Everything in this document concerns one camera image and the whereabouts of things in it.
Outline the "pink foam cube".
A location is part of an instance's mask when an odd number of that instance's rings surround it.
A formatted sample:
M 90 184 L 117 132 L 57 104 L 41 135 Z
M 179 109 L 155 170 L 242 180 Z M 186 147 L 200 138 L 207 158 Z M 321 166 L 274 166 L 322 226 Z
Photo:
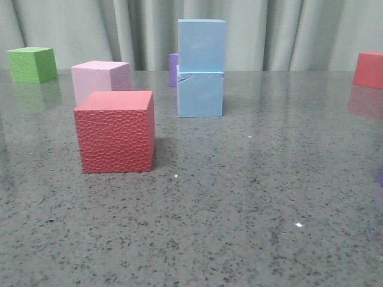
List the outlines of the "pink foam cube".
M 132 89 L 130 63 L 92 60 L 71 67 L 76 104 L 94 91 Z

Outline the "red textured foam cube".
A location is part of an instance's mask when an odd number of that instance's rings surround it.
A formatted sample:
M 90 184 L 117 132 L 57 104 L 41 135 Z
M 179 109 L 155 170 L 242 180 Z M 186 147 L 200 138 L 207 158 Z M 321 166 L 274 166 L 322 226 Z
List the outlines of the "red textured foam cube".
M 73 113 L 83 172 L 151 170 L 156 143 L 152 91 L 96 91 Z

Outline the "grey-green curtain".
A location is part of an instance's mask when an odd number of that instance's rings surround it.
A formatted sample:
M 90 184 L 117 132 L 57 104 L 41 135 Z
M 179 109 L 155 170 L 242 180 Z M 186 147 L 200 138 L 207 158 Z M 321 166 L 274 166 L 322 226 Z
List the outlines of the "grey-green curtain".
M 227 23 L 227 71 L 351 71 L 382 49 L 381 1 L 2 1 L 7 51 L 51 47 L 66 69 L 90 60 L 165 71 L 179 19 Z

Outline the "green foam cube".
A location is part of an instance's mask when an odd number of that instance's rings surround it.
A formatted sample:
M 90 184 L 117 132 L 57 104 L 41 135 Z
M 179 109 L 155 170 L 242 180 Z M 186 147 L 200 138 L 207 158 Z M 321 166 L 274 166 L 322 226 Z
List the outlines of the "green foam cube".
M 7 51 L 11 78 L 17 83 L 43 83 L 57 78 L 53 48 L 25 47 Z

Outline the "torn light blue foam cube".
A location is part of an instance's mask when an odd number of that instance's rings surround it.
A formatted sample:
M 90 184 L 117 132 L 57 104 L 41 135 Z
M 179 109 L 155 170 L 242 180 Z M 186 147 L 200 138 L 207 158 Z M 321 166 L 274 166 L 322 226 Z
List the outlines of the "torn light blue foam cube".
M 223 72 L 177 73 L 178 116 L 222 116 L 223 87 Z

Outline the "red foam cube far right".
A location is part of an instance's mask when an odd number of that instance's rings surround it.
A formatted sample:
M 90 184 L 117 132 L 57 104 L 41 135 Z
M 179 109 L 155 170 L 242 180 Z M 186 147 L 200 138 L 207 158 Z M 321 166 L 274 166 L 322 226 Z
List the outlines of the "red foam cube far right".
M 358 55 L 353 84 L 382 89 L 382 51 L 365 51 Z

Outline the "light purple foam cube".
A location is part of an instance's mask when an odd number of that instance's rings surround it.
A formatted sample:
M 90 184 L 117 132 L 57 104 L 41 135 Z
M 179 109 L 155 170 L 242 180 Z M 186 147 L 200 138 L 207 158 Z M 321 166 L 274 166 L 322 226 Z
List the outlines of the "light purple foam cube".
M 381 167 L 380 169 L 378 181 L 381 184 L 381 186 L 383 186 L 383 167 Z

